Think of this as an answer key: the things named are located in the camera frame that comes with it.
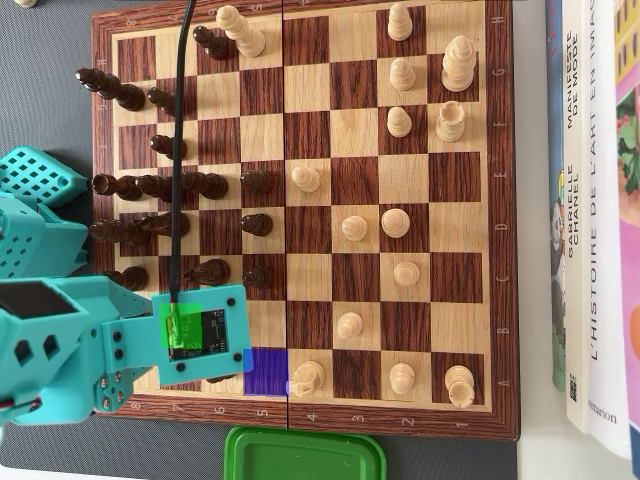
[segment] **teal perforated part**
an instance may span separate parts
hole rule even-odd
[[[0,192],[60,207],[87,190],[87,179],[34,147],[15,147],[0,159]]]

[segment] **white surface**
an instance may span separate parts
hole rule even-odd
[[[628,461],[608,452],[567,420],[564,396],[551,382],[551,287],[547,163],[544,2],[514,1],[518,268],[522,437],[521,480],[632,480]],[[11,480],[100,480],[10,470]]]

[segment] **dark square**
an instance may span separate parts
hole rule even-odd
[[[285,255],[283,253],[264,253],[242,256],[242,271],[251,267],[264,267],[271,273],[271,282],[267,288],[246,287],[249,300],[285,300]]]
[[[380,399],[379,351],[333,350],[333,396]]]
[[[392,253],[426,253],[429,251],[429,205],[425,203],[392,203],[380,205],[380,218],[391,209],[399,208],[409,215],[409,231],[400,238],[391,238],[380,229],[380,251]]]
[[[332,158],[331,204],[377,205],[378,158]]]
[[[240,163],[240,118],[198,122],[198,164]]]
[[[376,12],[376,33],[378,37],[378,58],[415,57],[427,53],[427,21],[426,7],[409,7],[409,16],[413,22],[413,30],[406,40],[396,42],[387,32],[389,25],[389,9]]]
[[[241,255],[240,209],[200,211],[200,255]]]
[[[428,303],[382,302],[380,304],[382,350],[429,352],[431,308]]]
[[[430,202],[479,202],[480,153],[429,154]]]
[[[120,168],[155,168],[156,152],[151,150],[149,140],[156,134],[156,125],[120,127]]]
[[[242,375],[245,395],[287,396],[289,366],[284,348],[252,348],[253,368]]]
[[[168,93],[176,91],[175,78],[159,78],[156,87]],[[184,79],[184,103],[182,104],[184,120],[191,121],[198,118],[198,81],[197,77],[185,77]],[[175,118],[158,109],[158,123],[173,122]]]
[[[285,20],[283,35],[286,66],[329,61],[329,17]]]
[[[122,83],[156,78],[156,38],[118,40],[118,78]]]
[[[480,101],[480,82],[478,80],[480,61],[476,61],[475,76],[471,85],[462,92],[451,92],[442,83],[443,58],[444,53],[427,56],[427,103],[445,103],[451,100],[456,102]]]
[[[475,353],[431,353],[431,395],[433,403],[451,403],[444,377],[451,367],[467,367],[473,375],[473,405],[484,405],[484,358]]]
[[[331,253],[331,207],[286,207],[287,253]]]
[[[158,215],[158,212],[121,213],[120,220],[124,223],[135,222],[149,215]],[[119,246],[121,257],[155,257],[158,255],[158,236],[149,235],[149,240],[145,243],[120,242]]]
[[[335,302],[380,301],[380,255],[334,253],[331,266]]]
[[[198,67],[198,75],[209,75],[212,73],[227,73],[227,72],[237,72],[240,70],[240,62],[238,51],[238,47],[236,47],[235,40],[230,40],[225,33],[219,28],[210,28],[213,33],[218,36],[225,37],[229,43],[229,50],[227,58],[224,60],[216,60],[207,55],[200,45],[196,44],[197,50],[197,67]]]
[[[419,154],[428,152],[427,106],[403,105],[411,117],[411,131],[406,137],[397,138],[389,133],[387,116],[391,107],[378,108],[378,153],[380,155]]]
[[[284,158],[329,158],[329,112],[284,114]]]
[[[331,302],[287,302],[287,348],[333,348]]]
[[[378,106],[375,60],[332,63],[331,110]]]
[[[242,208],[284,207],[284,160],[243,162],[242,173],[265,170],[273,175],[273,186],[267,193],[256,193],[242,186]]]
[[[282,113],[283,70],[261,68],[240,72],[240,115]]]
[[[432,253],[431,301],[482,303],[481,253]]]

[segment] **book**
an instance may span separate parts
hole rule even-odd
[[[547,108],[549,135],[549,218],[551,250],[552,380],[565,391],[564,214],[562,173],[562,0],[545,1],[547,24]]]

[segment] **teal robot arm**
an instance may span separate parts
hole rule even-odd
[[[153,366],[168,385],[251,361],[242,285],[181,292],[172,309],[103,275],[0,280],[0,427],[113,412]]]

